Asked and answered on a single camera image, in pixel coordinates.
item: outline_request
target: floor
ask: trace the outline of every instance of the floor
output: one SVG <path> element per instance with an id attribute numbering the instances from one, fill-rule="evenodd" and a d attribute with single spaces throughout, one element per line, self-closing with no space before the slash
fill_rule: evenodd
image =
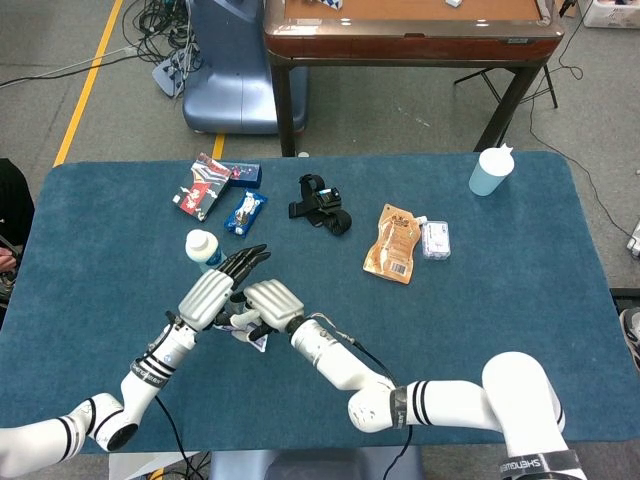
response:
<path id="1" fill-rule="evenodd" d="M 122 11 L 132 0 L 125 0 Z M 93 57 L 111 2 L 4 0 L 0 4 L 0 82 L 37 75 Z M 567 32 L 578 25 L 566 19 Z M 120 22 L 107 51 L 125 46 Z M 553 74 L 560 108 L 549 96 L 535 102 L 533 129 L 589 170 L 611 217 L 625 230 L 640 203 L 640 36 L 633 30 L 580 27 L 564 63 L 584 71 Z M 550 63 L 558 65 L 557 55 Z M 310 118 L 299 149 L 317 155 L 455 152 L 473 149 L 494 99 L 479 78 L 452 86 L 466 72 L 448 69 L 317 68 L 311 73 Z M 503 88 L 509 75 L 492 72 Z M 71 120 L 86 74 L 0 88 L 0 154 L 28 178 L 37 199 Z M 545 149 L 529 133 L 531 103 L 521 106 L 506 142 L 518 150 Z M 190 159 L 210 153 L 215 137 L 191 131 L 180 101 L 168 99 L 149 64 L 127 60 L 103 67 L 73 138 L 66 162 Z M 227 136 L 225 159 L 279 155 L 275 136 Z M 640 265 L 626 236 L 596 201 L 583 170 L 572 164 L 594 242 L 612 287 L 638 286 Z M 630 421 L 635 421 L 629 412 Z M 638 476 L 640 443 L 580 444 L 590 478 Z M 494 479 L 503 447 L 431 447 L 424 451 L 430 480 Z M 28 479 L 106 479 L 106 456 L 86 455 Z"/>

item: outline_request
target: table leg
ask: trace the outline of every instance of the table leg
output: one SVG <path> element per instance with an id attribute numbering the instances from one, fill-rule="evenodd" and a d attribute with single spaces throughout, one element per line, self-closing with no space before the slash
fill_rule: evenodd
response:
<path id="1" fill-rule="evenodd" d="M 542 65 L 536 65 L 514 69 L 516 74 L 511 80 L 509 88 L 502 96 L 502 101 L 498 104 L 498 108 L 493 112 L 493 116 L 484 129 L 480 140 L 478 140 L 474 152 L 481 152 L 496 144 L 502 132 L 509 125 L 513 112 L 515 112 L 522 97 L 527 93 L 541 68 Z"/>
<path id="2" fill-rule="evenodd" d="M 278 135 L 280 136 L 282 156 L 295 157 L 296 141 L 293 136 L 293 105 L 291 101 L 289 67 L 271 65 L 271 80 L 273 82 L 273 97 L 276 102 Z"/>

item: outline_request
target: blue table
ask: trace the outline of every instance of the blue table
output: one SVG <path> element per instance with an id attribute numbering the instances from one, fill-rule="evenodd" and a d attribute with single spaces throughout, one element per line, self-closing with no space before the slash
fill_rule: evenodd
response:
<path id="1" fill-rule="evenodd" d="M 272 257 L 246 284 L 278 278 L 354 334 L 399 381 L 480 383 L 486 361 L 520 350 L 545 367 L 567 414 L 568 440 L 623 440 L 640 385 L 565 161 L 520 153 L 491 196 L 467 188 L 477 154 L 262 161 L 269 203 L 246 240 L 222 229 L 242 196 L 230 189 L 204 224 L 171 203 L 189 162 L 72 164 L 56 168 L 38 199 L 32 236 L 0 332 L 0 425 L 64 414 L 119 383 L 196 281 L 184 253 L 192 228 L 216 233 L 226 252 L 266 242 Z M 298 177 L 338 186 L 353 227 L 342 237 L 289 220 Z M 453 253 L 415 252 L 407 286 L 362 271 L 391 203 L 449 222 Z M 367 435 L 339 392 L 288 344 L 258 353 L 204 333 L 161 397 L 188 450 L 398 445 L 405 434 Z M 501 442 L 470 429 L 418 428 L 416 444 Z M 150 406 L 126 451 L 174 450 Z M 87 442 L 85 452 L 98 451 Z"/>

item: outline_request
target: robotic hand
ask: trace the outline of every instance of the robotic hand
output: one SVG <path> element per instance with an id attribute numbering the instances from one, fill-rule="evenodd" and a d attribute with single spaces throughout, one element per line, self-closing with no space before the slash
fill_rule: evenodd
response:
<path id="1" fill-rule="evenodd" d="M 542 367 L 528 355 L 510 352 L 494 357 L 483 372 L 484 388 L 466 381 L 420 381 L 397 387 L 369 369 L 316 320 L 305 318 L 302 302 L 279 281 L 251 285 L 244 296 L 267 325 L 264 331 L 287 333 L 291 345 L 333 386 L 356 391 L 348 412 L 359 430 L 371 433 L 419 424 L 494 430 L 504 434 L 509 455 L 516 457 L 501 466 L 505 479 L 586 479 L 575 452 L 567 449 L 560 434 L 565 417 L 558 397 Z M 532 474 L 547 476 L 525 477 Z"/>
<path id="2" fill-rule="evenodd" d="M 198 332 L 211 327 L 233 291 L 251 270 L 271 255 L 266 245 L 231 255 L 200 277 L 160 336 L 136 358 L 122 381 L 123 403 L 101 393 L 71 413 L 17 428 L 0 429 L 0 477 L 13 478 L 76 455 L 86 437 L 108 452 L 124 446 L 138 430 L 147 407 L 196 344 Z"/>

